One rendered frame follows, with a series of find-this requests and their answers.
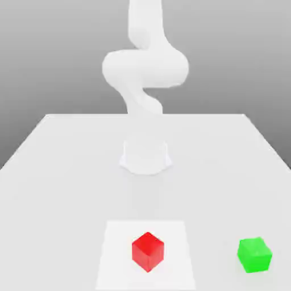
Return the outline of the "small red cube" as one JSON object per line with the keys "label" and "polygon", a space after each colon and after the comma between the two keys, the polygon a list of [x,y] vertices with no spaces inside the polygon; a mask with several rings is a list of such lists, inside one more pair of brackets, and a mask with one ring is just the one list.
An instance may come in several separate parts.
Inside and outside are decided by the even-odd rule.
{"label": "small red cube", "polygon": [[144,233],[132,242],[132,260],[150,272],[164,260],[164,242],[150,232]]}

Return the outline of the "small green cube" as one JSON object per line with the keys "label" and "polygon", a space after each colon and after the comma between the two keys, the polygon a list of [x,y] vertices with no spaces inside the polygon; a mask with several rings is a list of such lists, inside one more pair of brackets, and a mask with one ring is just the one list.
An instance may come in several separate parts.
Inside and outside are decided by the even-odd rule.
{"label": "small green cube", "polygon": [[237,256],[246,273],[267,271],[272,255],[271,249],[260,236],[239,242]]}

